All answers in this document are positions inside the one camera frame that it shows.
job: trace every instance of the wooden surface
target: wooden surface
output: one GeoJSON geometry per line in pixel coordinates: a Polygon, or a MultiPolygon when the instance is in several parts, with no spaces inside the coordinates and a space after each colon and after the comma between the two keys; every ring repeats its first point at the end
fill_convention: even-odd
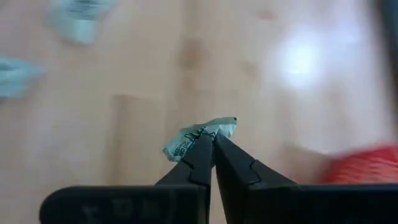
{"type": "MultiPolygon", "coordinates": [[[[219,116],[237,116],[233,141],[288,176],[318,165],[291,147],[396,139],[368,1],[118,0],[87,47],[46,26],[47,0],[2,1],[0,54],[47,69],[0,105],[4,224],[38,223],[61,187],[154,183],[173,166],[162,145],[219,116]]],[[[212,197],[211,223],[224,223],[216,186],[212,197]]]]}

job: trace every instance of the red fabric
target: red fabric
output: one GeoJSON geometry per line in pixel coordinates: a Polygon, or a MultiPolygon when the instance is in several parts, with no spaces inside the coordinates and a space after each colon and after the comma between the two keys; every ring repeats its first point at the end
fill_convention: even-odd
{"type": "Polygon", "coordinates": [[[398,146],[380,146],[331,162],[323,184],[398,182],[398,146]]]}

